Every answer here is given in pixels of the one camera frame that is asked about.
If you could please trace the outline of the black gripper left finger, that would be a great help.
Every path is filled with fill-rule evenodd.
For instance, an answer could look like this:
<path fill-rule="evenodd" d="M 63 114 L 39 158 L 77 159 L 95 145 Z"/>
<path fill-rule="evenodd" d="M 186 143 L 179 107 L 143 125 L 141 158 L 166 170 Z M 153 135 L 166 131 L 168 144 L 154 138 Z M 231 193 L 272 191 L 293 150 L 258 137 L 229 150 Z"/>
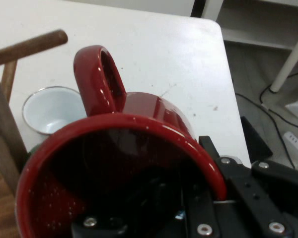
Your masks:
<path fill-rule="evenodd" d="M 74 238 L 184 238 L 185 209 L 178 181 L 130 184 L 78 216 Z"/>

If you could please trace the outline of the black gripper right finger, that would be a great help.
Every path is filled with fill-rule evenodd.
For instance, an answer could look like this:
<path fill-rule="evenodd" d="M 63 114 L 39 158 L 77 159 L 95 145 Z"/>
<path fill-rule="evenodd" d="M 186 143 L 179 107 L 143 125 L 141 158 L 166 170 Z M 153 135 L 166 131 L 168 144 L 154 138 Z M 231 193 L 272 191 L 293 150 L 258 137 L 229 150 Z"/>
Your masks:
<path fill-rule="evenodd" d="M 273 161 L 251 168 L 219 156 L 208 136 L 199 144 L 218 165 L 227 199 L 214 202 L 221 238 L 298 238 L 298 171 Z"/>

